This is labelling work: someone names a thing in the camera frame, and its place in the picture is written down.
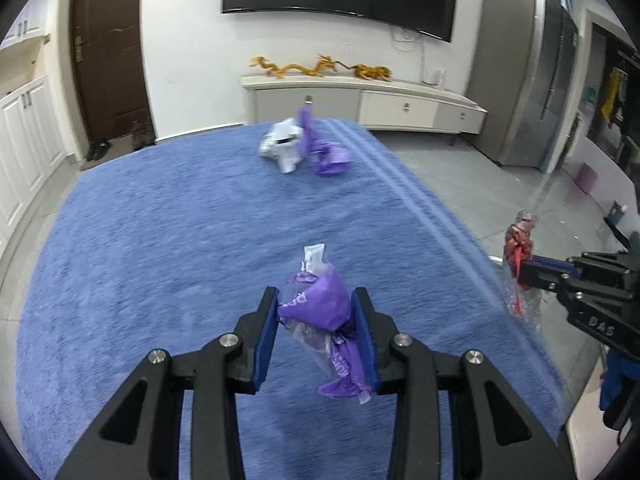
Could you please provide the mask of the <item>blue gloved right hand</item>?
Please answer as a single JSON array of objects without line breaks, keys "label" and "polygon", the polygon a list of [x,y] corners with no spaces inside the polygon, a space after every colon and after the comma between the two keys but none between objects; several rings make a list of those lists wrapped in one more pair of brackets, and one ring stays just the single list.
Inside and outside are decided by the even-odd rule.
[{"label": "blue gloved right hand", "polygon": [[639,363],[615,349],[606,357],[599,406],[608,429],[622,430],[639,417]]}]

